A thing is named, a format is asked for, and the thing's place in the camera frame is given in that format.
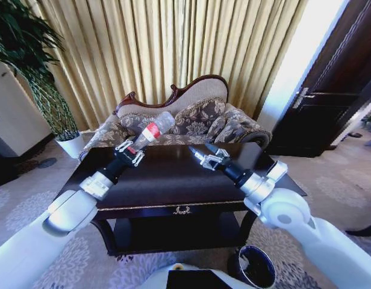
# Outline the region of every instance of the potted plant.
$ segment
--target potted plant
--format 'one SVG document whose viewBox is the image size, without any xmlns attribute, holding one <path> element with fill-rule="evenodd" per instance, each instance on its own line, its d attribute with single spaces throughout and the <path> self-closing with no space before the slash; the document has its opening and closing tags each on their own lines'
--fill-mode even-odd
<svg viewBox="0 0 371 289">
<path fill-rule="evenodd" d="M 78 158 L 84 141 L 46 66 L 58 60 L 45 48 L 62 49 L 60 36 L 20 0 L 0 0 L 0 61 L 26 78 L 56 141 L 72 158 Z"/>
</svg>

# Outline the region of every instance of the table drawer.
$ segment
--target table drawer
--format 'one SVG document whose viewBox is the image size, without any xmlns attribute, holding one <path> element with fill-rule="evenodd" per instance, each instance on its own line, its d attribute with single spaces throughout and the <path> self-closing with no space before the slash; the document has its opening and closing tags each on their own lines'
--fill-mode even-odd
<svg viewBox="0 0 371 289">
<path fill-rule="evenodd" d="M 100 208 L 95 219 L 119 219 L 134 217 L 186 216 L 191 214 L 220 213 L 247 210 L 242 201 L 204 204 L 175 204 L 133 208 Z"/>
</svg>

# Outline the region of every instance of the gold curtain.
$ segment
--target gold curtain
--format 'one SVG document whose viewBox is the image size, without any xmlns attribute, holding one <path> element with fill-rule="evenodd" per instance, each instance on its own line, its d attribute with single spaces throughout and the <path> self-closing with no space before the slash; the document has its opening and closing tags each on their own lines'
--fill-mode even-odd
<svg viewBox="0 0 371 289">
<path fill-rule="evenodd" d="M 148 104 L 170 85 L 222 75 L 229 102 L 256 117 L 307 0 L 23 0 L 64 38 L 50 66 L 80 129 L 129 92 Z"/>
</svg>

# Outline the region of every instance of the patterned carpet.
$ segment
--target patterned carpet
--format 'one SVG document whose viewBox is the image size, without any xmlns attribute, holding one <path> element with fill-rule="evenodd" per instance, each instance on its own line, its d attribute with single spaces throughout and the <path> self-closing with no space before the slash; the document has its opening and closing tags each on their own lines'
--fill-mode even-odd
<svg viewBox="0 0 371 289">
<path fill-rule="evenodd" d="M 318 158 L 281 157 L 290 176 L 307 192 L 312 214 L 341 230 L 371 224 L 371 148 L 363 138 L 347 138 L 336 150 Z M 35 219 L 53 200 L 74 171 L 70 159 L 53 141 L 36 161 L 56 158 L 50 167 L 36 167 L 0 187 L 0 245 Z M 371 238 L 353 238 L 371 254 Z M 335 288 L 304 256 L 299 244 L 281 230 L 256 221 L 248 244 L 271 257 L 278 274 L 275 288 Z M 198 267 L 226 270 L 234 248 L 123 256 L 106 254 L 98 231 L 89 225 L 66 246 L 58 260 L 33 288 L 136 288 L 153 271 L 175 261 Z"/>
</svg>

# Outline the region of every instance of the sofa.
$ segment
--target sofa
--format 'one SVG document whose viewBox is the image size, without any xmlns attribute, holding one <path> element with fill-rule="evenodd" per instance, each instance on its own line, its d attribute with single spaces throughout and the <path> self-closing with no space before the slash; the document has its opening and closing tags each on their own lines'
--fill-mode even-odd
<svg viewBox="0 0 371 289">
<path fill-rule="evenodd" d="M 174 116 L 175 126 L 150 145 L 254 141 L 265 149 L 269 144 L 272 137 L 269 131 L 227 103 L 228 85 L 221 76 L 201 76 L 182 89 L 175 85 L 171 85 L 171 89 L 170 98 L 158 105 L 138 101 L 135 92 L 128 94 L 87 143 L 79 160 L 93 147 L 117 146 L 139 135 L 163 111 Z"/>
</svg>

